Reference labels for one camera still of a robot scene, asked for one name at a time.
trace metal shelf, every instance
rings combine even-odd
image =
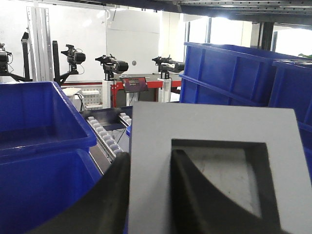
[[[231,20],[312,25],[311,0],[84,0],[83,2],[227,17]]]

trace red display screen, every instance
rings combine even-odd
[[[120,79],[122,81],[123,89],[126,93],[139,93],[148,91],[145,77],[129,77]]]

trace black curved arm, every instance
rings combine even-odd
[[[220,192],[183,150],[172,151],[171,200],[178,234],[286,234]]]
[[[129,204],[130,156],[119,153],[100,181],[69,209],[30,234],[122,234]]]

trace blue plastic bin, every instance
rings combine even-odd
[[[89,151],[96,136],[55,82],[0,84],[0,156]]]
[[[275,59],[302,59],[235,45],[186,42],[180,102],[267,106]]]
[[[42,224],[99,179],[92,159],[79,149],[0,157],[0,233],[20,234]]]
[[[312,150],[304,148],[304,152],[306,155],[307,166],[310,173],[310,180],[312,182]]]
[[[312,61],[275,61],[270,107],[294,109],[312,178]]]

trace gray cardboard frame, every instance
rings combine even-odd
[[[312,231],[312,187],[290,109],[134,104],[129,234],[170,234],[172,139],[266,143],[282,229]]]

